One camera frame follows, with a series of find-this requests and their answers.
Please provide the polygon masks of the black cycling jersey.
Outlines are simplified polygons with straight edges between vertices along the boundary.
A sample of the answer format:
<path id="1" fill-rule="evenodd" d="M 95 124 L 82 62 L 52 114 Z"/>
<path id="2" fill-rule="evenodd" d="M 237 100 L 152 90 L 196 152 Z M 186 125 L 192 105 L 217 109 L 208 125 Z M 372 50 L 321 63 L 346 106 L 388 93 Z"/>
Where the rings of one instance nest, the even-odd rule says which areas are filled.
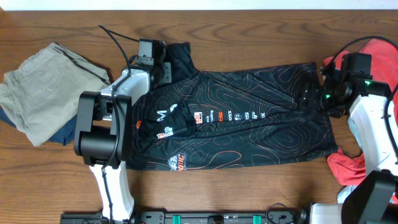
<path id="1" fill-rule="evenodd" d="M 172 44 L 171 83 L 132 108 L 133 170 L 202 170 L 307 162 L 337 151 L 329 117 L 301 108 L 314 63 L 232 72 L 197 70 L 188 43 Z"/>

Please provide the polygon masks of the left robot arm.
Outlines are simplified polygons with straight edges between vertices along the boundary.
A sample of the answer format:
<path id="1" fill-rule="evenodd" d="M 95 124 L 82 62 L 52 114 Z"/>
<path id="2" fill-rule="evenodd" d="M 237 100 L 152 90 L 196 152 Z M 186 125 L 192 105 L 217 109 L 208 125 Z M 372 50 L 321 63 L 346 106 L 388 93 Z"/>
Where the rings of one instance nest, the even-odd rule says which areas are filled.
<path id="1" fill-rule="evenodd" d="M 103 210 L 62 215 L 61 223 L 133 223 L 134 198 L 126 174 L 132 148 L 132 106 L 152 87 L 171 82 L 166 55 L 165 42 L 140 39 L 138 53 L 127 60 L 114 83 L 80 95 L 74 150 L 96 178 Z"/>

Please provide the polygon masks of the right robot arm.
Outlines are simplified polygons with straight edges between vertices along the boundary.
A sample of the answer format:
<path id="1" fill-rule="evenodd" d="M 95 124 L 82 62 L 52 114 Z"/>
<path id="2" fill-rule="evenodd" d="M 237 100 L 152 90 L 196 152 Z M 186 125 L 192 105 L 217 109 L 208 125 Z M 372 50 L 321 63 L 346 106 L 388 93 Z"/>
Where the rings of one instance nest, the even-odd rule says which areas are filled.
<path id="1" fill-rule="evenodd" d="M 346 115 L 361 146 L 365 179 L 343 203 L 315 203 L 308 223 L 397 223 L 397 123 L 387 83 L 373 80 L 371 56 L 351 53 L 340 70 L 330 63 L 324 69 L 325 84 L 306 84 L 299 105 L 339 118 Z"/>

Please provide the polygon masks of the red shirt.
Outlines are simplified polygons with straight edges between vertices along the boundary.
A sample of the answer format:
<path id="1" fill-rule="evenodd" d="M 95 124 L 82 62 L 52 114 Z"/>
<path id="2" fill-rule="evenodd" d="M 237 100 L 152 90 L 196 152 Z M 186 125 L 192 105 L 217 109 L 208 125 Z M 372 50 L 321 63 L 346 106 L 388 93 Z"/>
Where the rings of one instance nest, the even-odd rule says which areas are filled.
<path id="1" fill-rule="evenodd" d="M 360 52 L 372 56 L 373 79 L 386 82 L 394 88 L 397 84 L 397 49 L 387 42 L 372 39 Z M 344 186 L 336 198 L 338 203 L 343 203 L 366 177 L 364 154 L 350 158 L 342 149 L 338 149 L 336 153 L 328 156 L 327 163 L 338 183 Z"/>

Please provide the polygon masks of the light grey garment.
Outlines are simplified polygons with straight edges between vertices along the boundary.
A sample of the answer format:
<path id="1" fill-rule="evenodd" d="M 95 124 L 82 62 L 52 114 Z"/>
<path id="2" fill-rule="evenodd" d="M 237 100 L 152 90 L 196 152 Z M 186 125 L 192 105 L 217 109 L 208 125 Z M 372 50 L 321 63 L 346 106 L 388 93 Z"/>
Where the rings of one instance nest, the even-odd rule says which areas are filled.
<path id="1" fill-rule="evenodd" d="M 349 129 L 352 132 L 353 136 L 355 137 L 359 148 L 362 149 L 359 131 L 358 131 L 354 121 L 351 118 L 348 118 L 348 126 L 349 126 Z M 346 186 L 343 189 L 341 189 L 336 196 L 337 203 L 343 203 L 345 201 L 345 199 L 349 196 L 349 194 L 355 190 L 356 187 L 357 187 L 356 185 L 349 185 L 349 186 Z"/>

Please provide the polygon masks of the folded navy garment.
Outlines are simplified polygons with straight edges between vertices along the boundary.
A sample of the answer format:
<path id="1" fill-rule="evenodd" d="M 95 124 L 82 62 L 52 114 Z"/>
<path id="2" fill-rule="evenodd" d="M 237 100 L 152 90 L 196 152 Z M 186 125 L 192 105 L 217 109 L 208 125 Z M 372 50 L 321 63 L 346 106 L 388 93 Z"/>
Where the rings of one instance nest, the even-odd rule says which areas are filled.
<path id="1" fill-rule="evenodd" d="M 14 128 L 16 127 L 16 125 L 7 117 L 7 114 L 4 112 L 2 108 L 1 108 L 1 121 L 9 124 Z M 51 138 L 48 139 L 48 141 L 60 143 L 63 146 L 66 146 L 72 140 L 74 140 L 75 127 L 76 127 L 76 116 L 74 116 L 62 128 L 60 128 Z"/>

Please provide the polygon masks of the folded khaki trousers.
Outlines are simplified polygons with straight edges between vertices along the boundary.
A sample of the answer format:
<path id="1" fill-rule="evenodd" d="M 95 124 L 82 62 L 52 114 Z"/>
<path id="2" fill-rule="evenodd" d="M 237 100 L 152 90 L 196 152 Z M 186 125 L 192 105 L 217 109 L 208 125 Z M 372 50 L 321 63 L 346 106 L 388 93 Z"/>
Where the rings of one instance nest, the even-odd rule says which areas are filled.
<path id="1" fill-rule="evenodd" d="M 106 70 L 53 42 L 5 73 L 1 108 L 34 146 L 40 146 L 77 114 L 84 91 L 100 91 L 109 84 Z"/>

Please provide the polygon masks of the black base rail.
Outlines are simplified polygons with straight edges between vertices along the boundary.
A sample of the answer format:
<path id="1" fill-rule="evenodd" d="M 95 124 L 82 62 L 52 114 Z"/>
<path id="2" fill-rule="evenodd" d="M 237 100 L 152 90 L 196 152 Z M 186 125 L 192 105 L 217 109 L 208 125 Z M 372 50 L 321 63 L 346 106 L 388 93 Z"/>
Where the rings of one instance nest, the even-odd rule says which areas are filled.
<path id="1" fill-rule="evenodd" d="M 164 211 L 137 212 L 134 204 L 112 205 L 112 212 L 106 214 L 62 214 L 60 223 L 130 223 L 130 224 L 267 224 L 308 223 L 310 211 L 307 208 L 293 209 L 281 203 L 271 205 L 264 213 L 169 213 Z"/>

